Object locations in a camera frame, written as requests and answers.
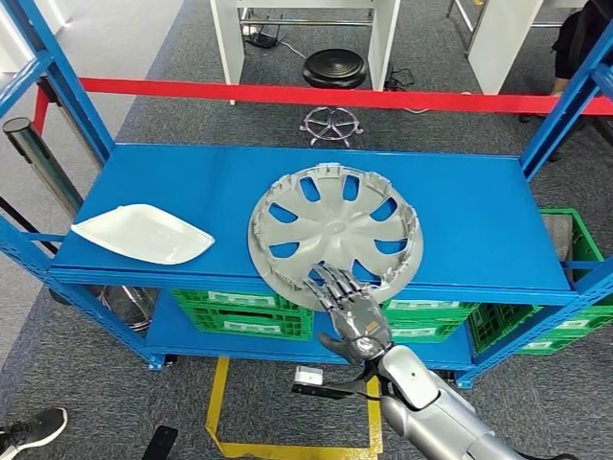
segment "dark pants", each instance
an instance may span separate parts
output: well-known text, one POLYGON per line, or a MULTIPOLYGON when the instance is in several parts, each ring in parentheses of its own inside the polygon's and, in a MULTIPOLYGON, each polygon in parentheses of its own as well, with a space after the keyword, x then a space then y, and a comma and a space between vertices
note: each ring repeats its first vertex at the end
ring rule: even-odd
POLYGON ((592 2, 581 10, 569 16, 559 29, 553 43, 556 52, 555 75, 558 79, 569 80, 589 54, 606 27, 604 18, 592 2))

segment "shoe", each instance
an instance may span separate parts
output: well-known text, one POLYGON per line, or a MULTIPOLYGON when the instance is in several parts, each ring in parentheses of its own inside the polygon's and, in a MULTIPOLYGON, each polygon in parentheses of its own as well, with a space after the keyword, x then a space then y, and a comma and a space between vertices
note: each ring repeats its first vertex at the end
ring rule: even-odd
POLYGON ((0 427, 0 460, 12 460, 24 449, 39 448, 56 439, 66 428, 66 409, 39 412, 27 421, 0 427))

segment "gray carpet floor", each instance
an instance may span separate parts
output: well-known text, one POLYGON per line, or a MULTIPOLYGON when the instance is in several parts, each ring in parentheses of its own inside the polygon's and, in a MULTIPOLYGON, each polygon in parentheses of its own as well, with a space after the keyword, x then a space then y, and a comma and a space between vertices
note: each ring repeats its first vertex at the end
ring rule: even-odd
MULTIPOLYGON (((459 18, 445 19, 446 0, 404 2, 392 61, 408 66, 415 89, 477 91, 464 58, 459 18)), ((351 11, 355 17, 362 11, 351 11)), ((292 11, 309 17, 312 12, 292 11)), ((365 55, 368 36, 348 29, 292 28, 286 41, 304 54, 345 47, 365 55)), ((546 93, 552 74, 555 31, 532 31, 504 92, 546 93)), ((304 84, 301 60, 286 47, 247 48, 243 81, 304 84)), ((221 81, 210 11, 204 0, 186 0, 152 67, 151 78, 221 81)), ((305 146, 297 127, 308 107, 207 101, 137 99, 118 138, 130 142, 305 146)), ((360 110, 365 132, 354 146, 368 150, 520 153, 537 123, 497 114, 360 110)), ((608 180, 611 148, 590 128, 562 150, 533 183, 539 204, 579 210, 603 252, 613 252, 613 199, 608 180)), ((36 309, 48 311, 38 344, 11 395, 8 420, 51 404, 68 408, 70 423, 57 441, 19 458, 137 459, 158 425, 179 437, 173 458, 219 458, 204 430, 215 369, 213 359, 180 358, 159 374, 121 348, 75 310, 41 294, 36 309)), ((550 357, 518 356, 486 374, 464 392, 498 436, 516 449, 550 455, 569 451, 583 460, 613 458, 613 329, 600 330, 550 357)), ((293 364, 231 361, 219 436, 223 441, 364 447, 365 403, 326 402, 290 393, 293 364)), ((354 375, 326 367, 330 378, 354 375)), ((381 458, 421 459, 384 427, 381 458)))

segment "white table leg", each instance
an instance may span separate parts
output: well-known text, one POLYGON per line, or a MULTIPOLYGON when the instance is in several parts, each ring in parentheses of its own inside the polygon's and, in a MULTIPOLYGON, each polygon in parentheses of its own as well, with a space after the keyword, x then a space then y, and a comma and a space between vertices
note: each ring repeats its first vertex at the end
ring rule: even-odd
POLYGON ((498 94, 543 0, 488 0, 468 61, 483 94, 498 94))
POLYGON ((390 62, 390 53, 394 40, 400 0, 375 0, 373 7, 375 16, 370 34, 368 65, 370 68, 372 89, 383 91, 388 64, 390 62))
POLYGON ((210 0, 219 53, 226 84, 241 83, 245 53, 237 0, 210 0))

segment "white plate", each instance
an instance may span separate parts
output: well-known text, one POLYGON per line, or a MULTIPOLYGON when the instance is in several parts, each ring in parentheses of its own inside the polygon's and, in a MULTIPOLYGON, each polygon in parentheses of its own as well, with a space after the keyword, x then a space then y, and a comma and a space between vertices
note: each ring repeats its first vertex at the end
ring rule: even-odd
POLYGON ((117 254, 163 265, 191 261, 215 242, 199 228, 149 204, 119 206, 70 229, 117 254))

